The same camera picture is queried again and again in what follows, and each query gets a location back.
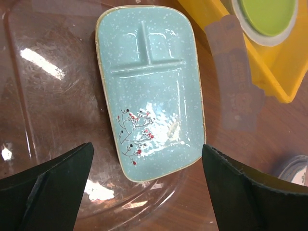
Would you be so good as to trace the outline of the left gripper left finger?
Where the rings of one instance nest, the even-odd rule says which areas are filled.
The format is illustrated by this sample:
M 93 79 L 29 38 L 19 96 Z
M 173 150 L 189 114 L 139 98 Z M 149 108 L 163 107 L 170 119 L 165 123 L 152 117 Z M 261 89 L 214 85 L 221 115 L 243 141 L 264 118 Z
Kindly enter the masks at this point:
M 88 142 L 1 179 L 0 229 L 73 230 L 93 156 L 93 145 Z

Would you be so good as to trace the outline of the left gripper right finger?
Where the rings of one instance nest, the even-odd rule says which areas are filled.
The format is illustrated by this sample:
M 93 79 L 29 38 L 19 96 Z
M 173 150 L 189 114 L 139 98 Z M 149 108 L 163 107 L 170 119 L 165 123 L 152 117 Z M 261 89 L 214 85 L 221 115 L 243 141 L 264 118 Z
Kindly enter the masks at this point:
M 308 188 L 262 173 L 205 144 L 202 162 L 221 231 L 306 231 Z

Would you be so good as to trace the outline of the light blue divided plate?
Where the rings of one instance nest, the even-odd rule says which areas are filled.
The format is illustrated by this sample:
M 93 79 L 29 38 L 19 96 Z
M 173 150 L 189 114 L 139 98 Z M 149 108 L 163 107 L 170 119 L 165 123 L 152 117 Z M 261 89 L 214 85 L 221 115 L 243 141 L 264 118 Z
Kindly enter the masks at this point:
M 206 142 L 192 25 L 165 6 L 111 8 L 97 20 L 97 60 L 117 156 L 132 182 L 201 158 Z

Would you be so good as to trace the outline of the watermelon plate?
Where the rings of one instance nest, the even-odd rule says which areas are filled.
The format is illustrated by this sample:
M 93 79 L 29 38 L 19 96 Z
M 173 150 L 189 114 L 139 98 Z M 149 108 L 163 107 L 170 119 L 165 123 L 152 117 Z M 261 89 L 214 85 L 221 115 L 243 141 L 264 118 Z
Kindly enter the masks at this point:
M 279 171 L 278 178 L 307 187 L 308 156 L 297 155 L 286 161 L 282 166 L 282 170 Z

